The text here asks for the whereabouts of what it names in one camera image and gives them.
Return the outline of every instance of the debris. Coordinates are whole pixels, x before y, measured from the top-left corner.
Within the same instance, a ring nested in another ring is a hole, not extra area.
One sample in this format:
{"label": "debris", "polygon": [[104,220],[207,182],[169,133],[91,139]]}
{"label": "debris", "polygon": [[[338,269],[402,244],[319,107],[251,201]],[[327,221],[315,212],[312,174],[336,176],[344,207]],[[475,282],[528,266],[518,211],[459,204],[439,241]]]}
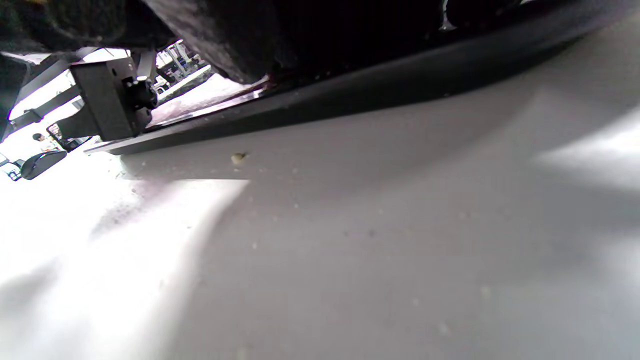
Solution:
{"label": "debris", "polygon": [[231,161],[234,163],[234,165],[240,165],[244,161],[245,157],[246,154],[238,152],[237,154],[233,154],[231,156]]}

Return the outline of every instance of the black metal bracket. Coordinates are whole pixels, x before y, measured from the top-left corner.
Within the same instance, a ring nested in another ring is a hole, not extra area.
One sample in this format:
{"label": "black metal bracket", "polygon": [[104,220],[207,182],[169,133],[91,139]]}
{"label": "black metal bracket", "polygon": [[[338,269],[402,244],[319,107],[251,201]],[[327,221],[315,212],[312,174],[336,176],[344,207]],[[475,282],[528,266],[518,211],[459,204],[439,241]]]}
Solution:
{"label": "black metal bracket", "polygon": [[131,138],[151,121],[157,95],[149,83],[137,80],[132,58],[73,64],[70,71],[84,106],[57,122],[63,138]]}

